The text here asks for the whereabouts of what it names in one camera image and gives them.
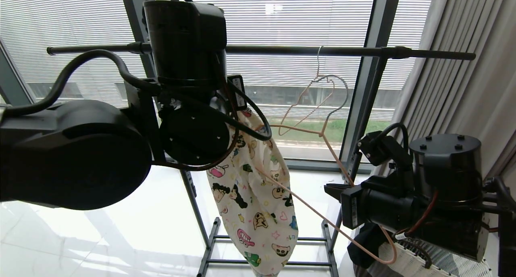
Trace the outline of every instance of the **clothes hanger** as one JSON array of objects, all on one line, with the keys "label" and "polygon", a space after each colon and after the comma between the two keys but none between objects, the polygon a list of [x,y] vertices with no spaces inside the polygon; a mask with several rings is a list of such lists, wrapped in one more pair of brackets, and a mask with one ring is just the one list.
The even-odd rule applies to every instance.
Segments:
[{"label": "clothes hanger", "polygon": [[[319,47],[319,51],[317,52],[317,76],[315,77],[317,79],[318,75],[319,75],[319,53],[320,53],[320,50],[323,46]],[[317,108],[319,108],[323,103],[324,101],[326,101],[328,99],[328,97],[330,97],[330,95],[333,94],[333,91],[330,93],[330,95],[328,97],[326,97],[321,104],[319,104],[319,106],[317,106],[314,110],[312,110],[312,112],[310,112],[306,117],[304,117],[302,120],[300,120],[297,124],[295,124],[294,126],[286,126],[286,125],[283,125],[283,122],[285,120],[285,118],[287,117],[287,114],[289,113],[289,111],[291,110],[291,108],[293,106],[296,106],[297,104],[299,104],[299,101],[301,99],[301,97],[303,96],[304,92],[308,89],[308,87],[313,84],[314,82],[319,82],[321,81],[322,79],[328,79],[329,77],[336,77],[338,78],[339,80],[341,80],[344,84],[344,86],[346,87],[346,98],[344,99],[343,101],[343,104],[341,106],[339,106],[338,108],[332,110],[327,116],[326,116],[326,119],[325,119],[325,122],[324,124],[322,125],[322,129],[320,131],[313,131],[313,130],[307,130],[307,129],[302,129],[302,128],[297,128],[296,126],[299,125],[302,121],[304,121],[306,118],[308,118],[308,116],[310,116],[313,112],[315,112],[315,110],[317,110]],[[305,132],[305,133],[310,133],[310,134],[317,134],[319,137],[321,137],[324,142],[326,143],[326,146],[328,147],[328,150],[330,150],[330,153],[332,154],[333,156],[333,159],[335,159],[337,165],[339,166],[339,168],[341,169],[342,173],[344,174],[344,176],[347,178],[348,180],[348,183],[351,185],[351,186],[354,186],[354,181],[353,179],[350,177],[350,174],[347,172],[346,170],[346,167],[343,166],[342,162],[340,161],[340,159],[338,158],[337,154],[335,154],[335,151],[333,150],[333,148],[331,147],[330,145],[330,142],[328,141],[328,139],[326,138],[324,132],[326,130],[326,126],[328,125],[328,120],[330,119],[330,116],[337,112],[337,110],[341,110],[341,108],[343,108],[343,106],[346,104],[347,100],[348,100],[348,92],[349,92],[349,88],[348,88],[348,85],[346,83],[346,81],[342,78],[340,78],[339,76],[337,75],[325,75],[324,77],[321,77],[319,78],[318,80],[312,80],[310,82],[310,84],[304,89],[304,91],[301,93],[301,95],[299,96],[299,99],[297,101],[296,104],[293,104],[290,106],[290,108],[287,110],[287,112],[285,113],[285,115],[283,116],[282,120],[281,120],[281,124],[278,124],[278,125],[270,125],[271,127],[278,127],[278,128],[286,128],[288,129],[286,132],[284,132],[283,134],[280,134],[280,135],[284,135],[286,134],[288,131],[290,130],[296,130],[296,131],[300,131],[300,132]],[[393,250],[393,257],[392,259],[390,260],[383,260],[383,259],[380,259],[379,257],[376,257],[376,255],[374,255],[373,253],[371,253],[368,249],[365,249],[361,244],[359,244],[358,242],[356,242],[352,237],[348,236],[346,233],[344,233],[340,227],[336,226],[335,224],[333,224],[330,220],[328,220],[326,217],[324,217],[320,212],[318,212],[316,209],[314,209],[312,206],[310,206],[308,203],[306,203],[306,201],[304,201],[302,198],[300,198],[299,196],[297,196],[297,194],[295,194],[293,191],[291,191],[289,188],[285,187],[284,185],[282,185],[281,183],[279,183],[278,181],[274,180],[271,178],[271,176],[269,176],[267,173],[264,172],[264,167],[256,167],[256,170],[261,173],[263,176],[265,176],[265,178],[267,178],[267,180],[269,182],[272,182],[273,184],[275,185],[278,185],[279,187],[282,187],[283,189],[285,189],[286,191],[288,191],[289,193],[292,194],[292,196],[294,196],[295,198],[297,198],[298,200],[300,200],[300,202],[302,202],[304,205],[306,205],[309,209],[311,209],[314,213],[316,213],[318,216],[320,216],[322,219],[324,219],[329,225],[331,225],[334,229],[336,229],[339,233],[341,233],[342,235],[344,235],[348,240],[350,240],[350,242],[352,242],[353,244],[355,244],[358,248],[360,248],[362,251],[364,251],[365,253],[367,253],[367,255],[371,256],[374,260],[382,263],[382,264],[393,264],[394,262],[396,262],[396,258],[397,258],[397,250],[396,250],[396,246],[394,245],[394,242],[391,238],[391,236],[389,236],[389,233],[382,227],[380,226],[380,229],[382,230],[382,233],[385,235],[385,238],[387,238],[387,241],[389,242],[389,244],[391,245],[391,248]]]}]

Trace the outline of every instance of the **black cloth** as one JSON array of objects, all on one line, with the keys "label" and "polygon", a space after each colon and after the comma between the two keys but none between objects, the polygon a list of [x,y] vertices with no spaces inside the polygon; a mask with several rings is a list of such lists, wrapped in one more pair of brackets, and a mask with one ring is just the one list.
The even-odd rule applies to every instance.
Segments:
[{"label": "black cloth", "polygon": [[[382,233],[380,226],[375,223],[365,223],[364,226],[360,228],[360,233],[354,237],[354,240],[365,249],[368,249],[376,257],[378,257],[378,248],[381,244],[387,242],[387,238],[385,238],[385,235]],[[353,243],[348,246],[348,253],[354,264],[365,269],[369,268],[375,261]]]}]

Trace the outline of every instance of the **glass pane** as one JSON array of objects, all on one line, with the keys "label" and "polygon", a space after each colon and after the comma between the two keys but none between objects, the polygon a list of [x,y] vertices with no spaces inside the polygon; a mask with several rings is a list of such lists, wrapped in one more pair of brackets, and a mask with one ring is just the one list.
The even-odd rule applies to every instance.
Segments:
[{"label": "glass pane", "polygon": [[[373,0],[194,0],[213,3],[225,11],[228,44],[273,46],[346,46],[364,45]],[[335,74],[352,89],[360,58],[320,58],[320,74]],[[227,56],[227,71],[243,76],[245,90],[271,123],[279,123],[289,105],[295,104],[317,72],[315,56]],[[343,84],[298,127],[320,130],[326,115],[345,98]],[[332,84],[314,85],[291,110],[284,124],[294,125],[330,95]],[[349,104],[331,118],[326,136],[339,154]],[[290,131],[273,134],[285,158],[331,160],[322,138]]]},{"label": "glass pane", "polygon": [[[76,54],[50,56],[49,46],[127,44],[134,41],[122,0],[0,0],[0,36],[36,99],[46,95]],[[145,77],[140,57],[119,54],[129,71]],[[92,60],[70,77],[61,101],[95,99],[127,106],[115,85],[123,82],[114,63]]]},{"label": "glass pane", "polygon": [[[394,17],[389,46],[418,49],[424,22],[432,0],[399,0]],[[389,60],[374,107],[367,123],[366,133],[383,130],[391,124],[394,110],[402,95],[403,86],[414,66],[414,58]]]}]

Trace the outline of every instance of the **horizontal rod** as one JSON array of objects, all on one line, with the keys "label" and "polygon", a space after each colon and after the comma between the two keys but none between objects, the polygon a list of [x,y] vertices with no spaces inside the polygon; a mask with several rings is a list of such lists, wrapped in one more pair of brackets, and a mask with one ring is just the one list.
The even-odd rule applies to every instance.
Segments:
[{"label": "horizontal rod", "polygon": [[[105,49],[113,52],[131,52],[137,54],[151,53],[149,43],[133,42],[125,45],[98,45],[98,46],[65,46],[47,47],[50,55],[60,53],[81,53],[93,49]],[[401,58],[443,58],[452,60],[473,60],[474,53],[413,50],[407,47],[309,47],[309,46],[246,46],[228,45],[228,54],[255,54],[255,55],[326,55],[326,56],[379,56],[392,59]]]},{"label": "horizontal rod", "polygon": [[[215,239],[229,239],[229,236],[225,235],[215,235]],[[298,241],[308,241],[308,242],[326,242],[326,238],[314,238],[314,237],[299,237]]]},{"label": "horizontal rod", "polygon": [[[249,264],[246,260],[224,260],[224,259],[208,259],[208,263],[211,263],[211,264]],[[327,263],[327,262],[287,262],[287,265],[329,267],[330,263]]]}]

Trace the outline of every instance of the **curtain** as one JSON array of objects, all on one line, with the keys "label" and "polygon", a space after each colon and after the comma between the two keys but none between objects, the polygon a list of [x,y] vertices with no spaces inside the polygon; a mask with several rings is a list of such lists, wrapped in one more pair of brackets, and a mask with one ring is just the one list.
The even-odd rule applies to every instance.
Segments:
[{"label": "curtain", "polygon": [[[474,52],[473,61],[416,60],[393,122],[409,139],[459,133],[482,141],[481,172],[516,195],[516,0],[433,0],[420,48]],[[399,132],[393,134],[401,140]],[[375,174],[386,174],[386,165]]]}]

